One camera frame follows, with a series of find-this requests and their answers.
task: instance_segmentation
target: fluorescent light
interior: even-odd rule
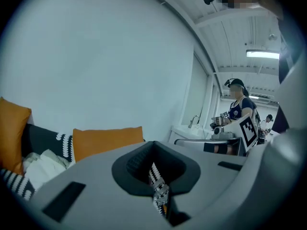
[[[273,51],[247,50],[246,57],[279,59],[279,53]]]

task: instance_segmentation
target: navy jersey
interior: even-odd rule
[[[254,110],[255,104],[250,98],[244,96],[239,102],[233,102],[230,105],[230,109],[228,111],[228,117],[233,120],[237,120],[242,117],[242,109],[249,107]]]

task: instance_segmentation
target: striped pillow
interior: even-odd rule
[[[25,200],[29,200],[33,196],[35,190],[28,178],[6,169],[2,169],[0,173],[4,183],[12,192],[17,193]]]

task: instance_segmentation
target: person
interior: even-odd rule
[[[253,115],[253,112],[257,106],[249,98],[249,93],[244,86],[243,81],[240,79],[234,79],[230,83],[229,88],[231,97],[233,97],[236,101],[231,103],[228,111],[228,118],[224,119],[222,126],[230,124],[231,122],[236,121],[241,117],[244,117],[246,114],[249,114],[255,126],[256,120]]]
[[[273,116],[271,114],[269,114],[267,116],[267,118],[260,123],[260,132],[259,132],[259,135],[258,135],[257,145],[264,143],[265,136],[268,134],[268,132],[266,130],[267,123],[269,123],[271,121],[273,121]]]
[[[287,9],[278,0],[218,0],[229,8],[262,7],[272,12],[278,19],[282,48],[279,58],[279,83],[285,79],[290,68],[296,63],[304,48],[304,37]],[[279,107],[272,130],[283,133],[289,128]]]

